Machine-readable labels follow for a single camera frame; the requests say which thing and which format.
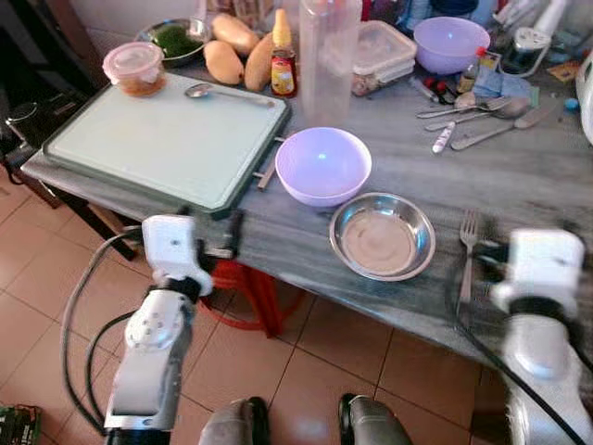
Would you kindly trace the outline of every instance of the metal bowl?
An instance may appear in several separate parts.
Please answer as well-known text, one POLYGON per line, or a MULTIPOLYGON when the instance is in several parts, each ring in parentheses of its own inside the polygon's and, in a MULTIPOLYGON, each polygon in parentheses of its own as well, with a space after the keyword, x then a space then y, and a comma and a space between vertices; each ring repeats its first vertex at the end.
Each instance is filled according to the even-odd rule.
POLYGON ((373 280, 403 281, 426 269, 436 238, 426 215, 407 199, 366 193, 334 213, 330 242, 354 272, 373 280))
POLYGON ((191 36, 196 40, 202 42, 202 44, 196 48, 194 51, 191 51, 187 54, 177 57, 165 57, 163 58, 163 65, 165 68, 176 68, 181 67, 192 61, 193 59, 197 58, 197 55, 200 51, 204 48, 204 45, 209 42, 211 38, 211 33, 208 25, 199 19, 171 19, 161 21, 160 23, 149 26, 138 32, 134 37, 135 42, 153 42, 155 34, 158 32, 160 28, 165 25, 181 25, 185 28, 185 30, 189 32, 190 27, 192 28, 191 36))

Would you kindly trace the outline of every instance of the plastic food container with red lid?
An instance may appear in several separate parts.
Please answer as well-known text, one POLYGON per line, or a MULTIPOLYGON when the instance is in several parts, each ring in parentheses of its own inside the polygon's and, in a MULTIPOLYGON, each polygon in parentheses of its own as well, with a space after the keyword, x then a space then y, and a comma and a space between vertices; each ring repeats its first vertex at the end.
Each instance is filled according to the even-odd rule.
POLYGON ((415 57, 416 44, 392 26, 379 20, 361 22, 352 93, 366 95, 411 73, 415 57))
POLYGON ((103 71, 126 95, 153 95, 165 85, 163 52, 155 44, 133 42, 109 51, 103 71))

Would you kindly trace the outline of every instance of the small bottle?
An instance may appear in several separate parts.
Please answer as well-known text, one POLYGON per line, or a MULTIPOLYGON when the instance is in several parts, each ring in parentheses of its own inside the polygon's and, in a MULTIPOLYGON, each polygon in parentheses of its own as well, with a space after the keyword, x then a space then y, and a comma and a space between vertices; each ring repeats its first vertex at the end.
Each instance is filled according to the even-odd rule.
POLYGON ((276 22, 271 32, 274 49, 271 53, 271 90, 280 97, 297 95, 297 53, 292 46, 286 11, 276 9, 276 22))
POLYGON ((475 61, 461 74, 460 82, 457 84, 457 92, 460 95, 472 91, 475 79, 478 77, 478 71, 480 70, 480 58, 485 54, 486 49, 483 46, 479 46, 475 52, 475 61))

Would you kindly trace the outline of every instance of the wall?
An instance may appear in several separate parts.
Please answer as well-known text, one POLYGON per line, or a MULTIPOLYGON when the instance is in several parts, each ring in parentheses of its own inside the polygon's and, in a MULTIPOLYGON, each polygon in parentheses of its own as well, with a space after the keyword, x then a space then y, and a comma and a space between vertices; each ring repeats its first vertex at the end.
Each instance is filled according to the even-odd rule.
POLYGON ((69 0, 100 56, 147 26, 189 17, 197 0, 69 0))

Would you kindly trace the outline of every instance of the tiled floor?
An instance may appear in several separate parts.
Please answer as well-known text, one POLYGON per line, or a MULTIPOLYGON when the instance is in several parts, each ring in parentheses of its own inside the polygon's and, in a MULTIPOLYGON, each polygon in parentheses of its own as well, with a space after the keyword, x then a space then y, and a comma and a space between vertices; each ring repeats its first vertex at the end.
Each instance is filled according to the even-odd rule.
MULTIPOLYGON (((58 360, 66 298, 98 242, 68 209, 50 210, 0 173, 0 401, 41 406, 43 444, 102 443, 65 396, 58 360)), ((143 261, 110 255, 87 288, 70 358, 81 394, 89 338, 139 304, 149 275, 143 261)), ((283 304, 296 294, 282 283, 278 292, 283 304)), ((216 307, 250 316, 232 293, 221 294, 216 307)), ((96 357, 103 407, 122 354, 120 337, 121 328, 106 336, 96 357)), ((275 339, 199 311, 172 442, 196 444, 212 410, 260 395, 271 405, 272 443, 337 445, 337 401, 355 392, 390 406, 416 445, 469 445, 481 372, 462 357, 311 295, 275 339)))

